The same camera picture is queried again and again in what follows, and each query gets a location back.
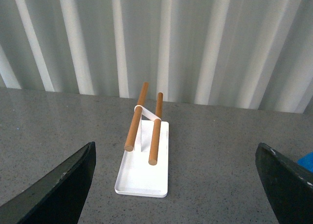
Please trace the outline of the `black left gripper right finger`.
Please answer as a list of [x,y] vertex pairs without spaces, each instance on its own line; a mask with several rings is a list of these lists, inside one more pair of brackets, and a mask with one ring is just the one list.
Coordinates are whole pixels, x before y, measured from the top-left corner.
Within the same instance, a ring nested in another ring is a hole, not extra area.
[[256,168],[280,224],[313,222],[313,174],[265,143],[255,153]]

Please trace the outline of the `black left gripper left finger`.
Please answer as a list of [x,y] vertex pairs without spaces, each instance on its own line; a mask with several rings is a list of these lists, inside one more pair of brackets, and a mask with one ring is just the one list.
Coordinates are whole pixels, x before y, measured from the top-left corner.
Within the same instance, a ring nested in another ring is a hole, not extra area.
[[0,207],[2,224],[76,224],[96,165],[94,142]]

